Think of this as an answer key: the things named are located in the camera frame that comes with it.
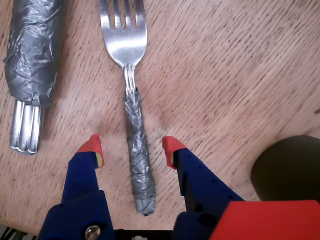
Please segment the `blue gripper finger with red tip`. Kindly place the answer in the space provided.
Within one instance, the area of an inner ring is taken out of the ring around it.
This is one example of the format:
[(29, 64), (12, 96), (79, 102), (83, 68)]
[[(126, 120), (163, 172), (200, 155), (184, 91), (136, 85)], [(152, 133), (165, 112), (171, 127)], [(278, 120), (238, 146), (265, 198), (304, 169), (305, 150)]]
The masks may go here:
[(101, 140), (92, 135), (68, 162), (61, 202), (47, 213), (39, 240), (114, 240), (106, 195), (96, 169), (104, 165)]
[(207, 240), (231, 201), (242, 198), (173, 136), (162, 139), (167, 165), (177, 171), (186, 210), (175, 221), (172, 239)]

